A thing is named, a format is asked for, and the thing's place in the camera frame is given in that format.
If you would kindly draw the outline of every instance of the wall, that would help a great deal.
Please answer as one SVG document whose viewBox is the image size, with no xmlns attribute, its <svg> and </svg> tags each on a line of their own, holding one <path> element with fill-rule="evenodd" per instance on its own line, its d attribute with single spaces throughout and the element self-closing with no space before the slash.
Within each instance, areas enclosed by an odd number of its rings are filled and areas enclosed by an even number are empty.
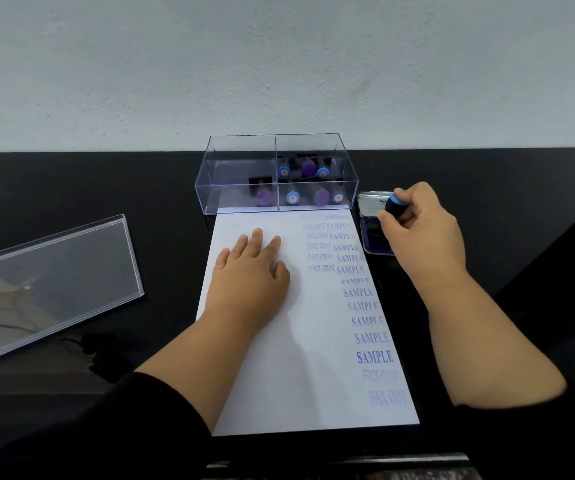
<svg viewBox="0 0 575 480">
<path fill-rule="evenodd" d="M 0 0 L 0 150 L 575 146 L 575 0 Z"/>
</svg>

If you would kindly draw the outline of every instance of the hand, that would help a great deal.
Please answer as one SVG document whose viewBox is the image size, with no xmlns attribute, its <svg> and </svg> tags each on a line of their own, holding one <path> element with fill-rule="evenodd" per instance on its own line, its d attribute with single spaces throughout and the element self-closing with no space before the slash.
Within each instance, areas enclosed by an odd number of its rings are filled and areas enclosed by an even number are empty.
<svg viewBox="0 0 575 480">
<path fill-rule="evenodd" d="M 394 190 L 396 198 L 410 202 L 397 221 L 384 210 L 378 218 L 396 259 L 417 285 L 454 279 L 466 273 L 465 246 L 456 218 L 438 201 L 425 182 L 407 190 Z"/>
<path fill-rule="evenodd" d="M 222 307 L 239 314 L 252 333 L 263 328 L 283 306 L 289 288 L 289 271 L 283 261 L 276 263 L 274 275 L 270 266 L 281 247 L 281 238 L 265 249 L 263 231 L 256 228 L 251 239 L 244 234 L 230 251 L 225 248 L 216 258 L 212 282 L 207 291 L 205 310 Z"/>
</svg>

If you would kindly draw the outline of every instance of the black sleeve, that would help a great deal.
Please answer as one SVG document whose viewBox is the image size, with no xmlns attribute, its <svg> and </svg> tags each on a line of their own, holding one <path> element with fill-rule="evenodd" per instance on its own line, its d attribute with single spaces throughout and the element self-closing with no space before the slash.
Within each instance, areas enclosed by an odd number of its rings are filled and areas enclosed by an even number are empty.
<svg viewBox="0 0 575 480">
<path fill-rule="evenodd" d="M 575 387 L 546 403 L 456 408 L 463 452 L 483 477 L 575 478 Z"/>
<path fill-rule="evenodd" d="M 176 390 L 132 373 L 79 418 L 39 430 L 0 450 L 0 478 L 200 478 L 211 435 Z"/>
</svg>

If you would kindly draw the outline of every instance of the clear plastic box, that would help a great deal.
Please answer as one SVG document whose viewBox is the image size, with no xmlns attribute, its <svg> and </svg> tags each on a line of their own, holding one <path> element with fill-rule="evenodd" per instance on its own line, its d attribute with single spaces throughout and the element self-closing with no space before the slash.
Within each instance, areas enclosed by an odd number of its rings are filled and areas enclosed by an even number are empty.
<svg viewBox="0 0 575 480">
<path fill-rule="evenodd" d="M 0 355 L 143 294 L 124 216 L 0 251 Z"/>
<path fill-rule="evenodd" d="M 338 133 L 212 136 L 196 179 L 204 214 L 351 208 L 357 188 Z"/>
</svg>

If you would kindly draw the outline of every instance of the person's left arm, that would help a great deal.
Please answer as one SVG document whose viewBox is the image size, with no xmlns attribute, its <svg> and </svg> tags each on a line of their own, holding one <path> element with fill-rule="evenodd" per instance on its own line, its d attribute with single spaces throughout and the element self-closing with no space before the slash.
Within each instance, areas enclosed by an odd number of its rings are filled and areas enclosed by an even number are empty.
<svg viewBox="0 0 575 480">
<path fill-rule="evenodd" d="M 219 254 L 201 318 L 76 420 L 0 450 L 0 474 L 147 470 L 199 477 L 207 444 L 256 333 L 279 311 L 289 272 L 280 238 L 242 235 Z"/>
</svg>

